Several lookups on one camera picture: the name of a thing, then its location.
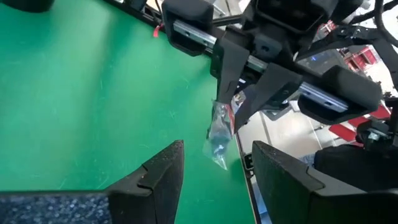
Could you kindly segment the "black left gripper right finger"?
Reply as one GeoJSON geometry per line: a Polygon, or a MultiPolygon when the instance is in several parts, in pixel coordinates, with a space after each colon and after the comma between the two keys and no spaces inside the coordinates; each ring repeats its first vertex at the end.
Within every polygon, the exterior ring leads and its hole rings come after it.
{"type": "Polygon", "coordinates": [[[272,223],[397,223],[397,189],[363,191],[262,141],[252,161],[272,223]]]}

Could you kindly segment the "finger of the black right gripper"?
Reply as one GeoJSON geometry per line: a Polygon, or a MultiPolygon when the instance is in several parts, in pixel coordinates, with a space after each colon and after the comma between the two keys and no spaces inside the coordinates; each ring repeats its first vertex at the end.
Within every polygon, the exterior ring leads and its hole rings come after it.
{"type": "Polygon", "coordinates": [[[216,41],[210,71],[218,78],[217,102],[231,101],[248,58],[249,50],[239,44],[225,38],[216,41]]]}
{"type": "Polygon", "coordinates": [[[247,95],[235,114],[234,130],[237,131],[265,105],[279,106],[302,83],[302,76],[278,64],[270,63],[254,85],[253,94],[247,95]]]}

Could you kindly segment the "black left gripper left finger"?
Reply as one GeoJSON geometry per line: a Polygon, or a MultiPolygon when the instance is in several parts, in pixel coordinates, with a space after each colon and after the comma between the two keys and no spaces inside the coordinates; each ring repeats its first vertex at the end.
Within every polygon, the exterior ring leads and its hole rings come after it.
{"type": "Polygon", "coordinates": [[[103,190],[1,192],[1,223],[173,223],[183,173],[176,140],[103,190]]]}

